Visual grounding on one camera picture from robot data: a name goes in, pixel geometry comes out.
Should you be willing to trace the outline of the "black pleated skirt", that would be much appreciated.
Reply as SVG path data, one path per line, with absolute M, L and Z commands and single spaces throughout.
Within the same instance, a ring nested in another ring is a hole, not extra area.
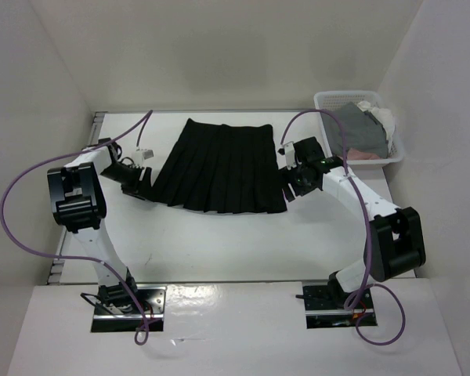
M 273 126 L 188 119 L 151 190 L 154 202 L 219 214 L 287 210 Z

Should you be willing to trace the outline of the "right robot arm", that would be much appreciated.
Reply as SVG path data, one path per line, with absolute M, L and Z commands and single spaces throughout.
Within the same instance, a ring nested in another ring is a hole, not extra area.
M 362 259 L 329 276 L 328 301 L 346 307 L 367 283 L 384 282 L 426 262 L 421 219 L 412 207 L 400 208 L 372 190 L 339 157 L 326 157 L 314 137 L 280 147 L 286 166 L 279 170 L 287 201 L 314 190 L 330 194 L 367 225 Z

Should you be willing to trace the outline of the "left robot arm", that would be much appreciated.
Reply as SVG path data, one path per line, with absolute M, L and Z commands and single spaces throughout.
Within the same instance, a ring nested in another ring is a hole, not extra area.
M 125 195 L 148 201 L 152 198 L 152 169 L 120 161 L 120 146 L 108 138 L 100 139 L 97 146 L 98 150 L 88 147 L 71 163 L 48 170 L 52 214 L 57 224 L 73 233 L 89 258 L 99 260 L 94 265 L 99 307 L 135 313 L 140 293 L 107 232 L 107 203 L 99 177 L 119 183 Z

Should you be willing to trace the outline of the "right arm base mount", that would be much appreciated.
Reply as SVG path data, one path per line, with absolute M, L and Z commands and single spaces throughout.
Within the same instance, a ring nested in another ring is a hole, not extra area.
M 295 296 L 303 302 L 308 329 L 361 327 L 378 325 L 371 291 L 367 289 L 355 309 L 344 309 L 347 295 L 334 295 L 325 282 L 304 282 Z

